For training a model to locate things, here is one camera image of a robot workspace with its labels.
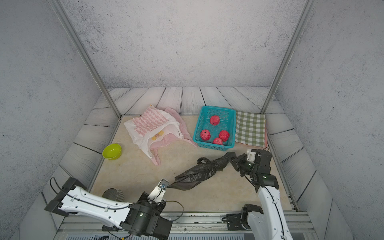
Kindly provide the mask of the black plastic bag knotted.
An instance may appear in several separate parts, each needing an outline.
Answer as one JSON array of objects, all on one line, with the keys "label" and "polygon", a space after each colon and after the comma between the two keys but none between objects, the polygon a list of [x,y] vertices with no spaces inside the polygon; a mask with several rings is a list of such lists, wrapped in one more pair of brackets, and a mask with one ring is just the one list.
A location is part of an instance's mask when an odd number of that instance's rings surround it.
[{"label": "black plastic bag knotted", "polygon": [[230,160],[236,157],[236,153],[227,152],[222,157],[212,161],[208,158],[199,158],[196,166],[176,176],[175,182],[169,185],[168,188],[181,191],[191,190],[217,172],[222,172]]}]

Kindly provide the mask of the pink plastic bag apple print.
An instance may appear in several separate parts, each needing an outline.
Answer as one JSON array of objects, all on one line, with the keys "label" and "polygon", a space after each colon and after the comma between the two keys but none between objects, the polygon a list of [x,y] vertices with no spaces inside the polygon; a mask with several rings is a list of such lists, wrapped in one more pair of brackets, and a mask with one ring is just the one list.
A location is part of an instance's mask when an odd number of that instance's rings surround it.
[{"label": "pink plastic bag apple print", "polygon": [[187,125],[181,116],[172,108],[167,107],[164,110],[165,113],[173,117],[177,125],[168,125],[165,128],[164,134],[161,136],[160,140],[156,140],[153,144],[150,145],[149,150],[153,154],[151,161],[155,166],[161,165],[161,160],[158,155],[158,150],[160,148],[166,147],[175,141],[184,141],[191,144],[194,147],[197,147],[197,144],[193,141],[191,135],[188,132]]}]

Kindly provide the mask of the pink white striped bag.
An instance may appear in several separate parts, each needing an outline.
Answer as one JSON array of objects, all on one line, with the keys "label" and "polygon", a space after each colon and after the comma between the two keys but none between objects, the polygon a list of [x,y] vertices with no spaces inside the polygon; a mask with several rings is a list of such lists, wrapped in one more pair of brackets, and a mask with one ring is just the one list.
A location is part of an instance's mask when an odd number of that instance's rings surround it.
[{"label": "pink white striped bag", "polygon": [[133,143],[151,159],[149,150],[151,144],[160,140],[168,125],[177,125],[175,119],[152,105],[148,106],[139,117],[134,117],[124,123]]}]

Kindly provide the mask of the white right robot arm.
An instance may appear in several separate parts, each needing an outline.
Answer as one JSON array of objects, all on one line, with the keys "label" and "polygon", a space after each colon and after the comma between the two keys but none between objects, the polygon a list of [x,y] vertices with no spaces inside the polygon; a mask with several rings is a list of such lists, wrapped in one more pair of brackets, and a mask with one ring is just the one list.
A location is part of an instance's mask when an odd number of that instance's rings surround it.
[{"label": "white right robot arm", "polygon": [[272,154],[266,150],[248,149],[233,160],[232,166],[246,178],[260,199],[261,205],[245,204],[238,214],[222,218],[229,231],[251,231],[256,240],[292,240],[276,176],[271,174]]}]

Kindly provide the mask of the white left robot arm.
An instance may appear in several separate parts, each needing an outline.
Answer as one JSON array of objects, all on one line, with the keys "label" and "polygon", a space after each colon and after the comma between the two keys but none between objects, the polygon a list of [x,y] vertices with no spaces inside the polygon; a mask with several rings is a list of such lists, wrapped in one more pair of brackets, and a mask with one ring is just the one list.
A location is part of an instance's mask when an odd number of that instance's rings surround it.
[{"label": "white left robot arm", "polygon": [[150,194],[142,193],[135,203],[123,203],[95,196],[75,178],[68,178],[45,211],[67,217],[70,214],[94,218],[105,227],[124,230],[134,236],[166,240],[173,222],[161,217],[169,182],[162,179]]}]

